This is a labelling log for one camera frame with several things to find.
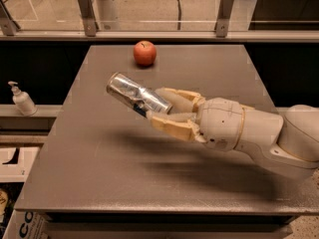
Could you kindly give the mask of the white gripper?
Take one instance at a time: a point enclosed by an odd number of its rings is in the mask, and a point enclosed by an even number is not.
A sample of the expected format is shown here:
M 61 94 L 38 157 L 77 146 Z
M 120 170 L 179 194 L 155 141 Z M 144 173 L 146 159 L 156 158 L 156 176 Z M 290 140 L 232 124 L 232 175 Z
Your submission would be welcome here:
M 235 148 L 243 127 L 244 111 L 240 103 L 222 98 L 207 101 L 200 93 L 170 88 L 157 89 L 156 93 L 171 104 L 171 115 L 147 112 L 153 128 L 219 151 Z

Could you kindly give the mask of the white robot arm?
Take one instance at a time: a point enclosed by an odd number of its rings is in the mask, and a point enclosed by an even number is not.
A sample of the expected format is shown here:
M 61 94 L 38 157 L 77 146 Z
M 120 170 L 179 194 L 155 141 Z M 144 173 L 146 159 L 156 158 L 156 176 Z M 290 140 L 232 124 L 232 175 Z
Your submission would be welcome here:
M 296 105 L 279 115 L 190 91 L 161 88 L 156 93 L 172 108 L 166 114 L 148 112 L 147 118 L 174 138 L 243 152 L 258 166 L 289 178 L 307 178 L 319 167 L 316 108 Z

